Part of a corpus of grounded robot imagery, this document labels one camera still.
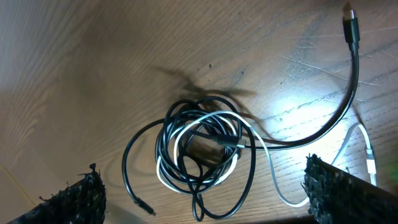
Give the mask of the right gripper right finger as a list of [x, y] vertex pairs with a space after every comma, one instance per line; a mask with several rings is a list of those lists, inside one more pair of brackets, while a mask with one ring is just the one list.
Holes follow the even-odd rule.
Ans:
[[340, 170], [313, 154], [304, 183], [308, 213], [318, 223], [397, 224], [397, 197]]

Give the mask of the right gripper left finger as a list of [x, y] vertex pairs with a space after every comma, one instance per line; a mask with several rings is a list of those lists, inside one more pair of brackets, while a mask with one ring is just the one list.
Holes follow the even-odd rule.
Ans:
[[90, 164], [91, 172], [83, 173], [82, 179], [25, 214], [11, 220], [20, 224], [103, 224], [106, 210], [106, 189], [96, 171], [96, 164]]

